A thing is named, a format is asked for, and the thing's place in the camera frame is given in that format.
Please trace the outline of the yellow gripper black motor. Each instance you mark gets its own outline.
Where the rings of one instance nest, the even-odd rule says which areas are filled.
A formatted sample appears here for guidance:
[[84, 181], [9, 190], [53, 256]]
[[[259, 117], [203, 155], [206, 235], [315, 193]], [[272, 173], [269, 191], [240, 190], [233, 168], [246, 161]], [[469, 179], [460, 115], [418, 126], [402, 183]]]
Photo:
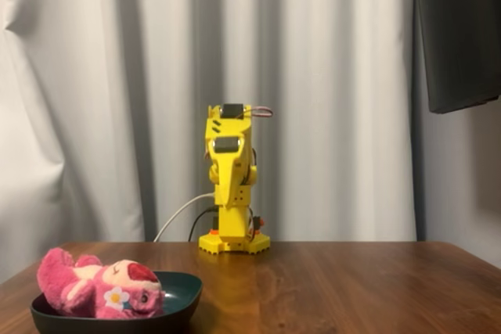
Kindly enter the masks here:
[[240, 136], [213, 138], [208, 142], [208, 157], [212, 160], [217, 159], [216, 198], [219, 205], [227, 207], [231, 198], [238, 194], [246, 176], [246, 162], [251, 161], [248, 142]]

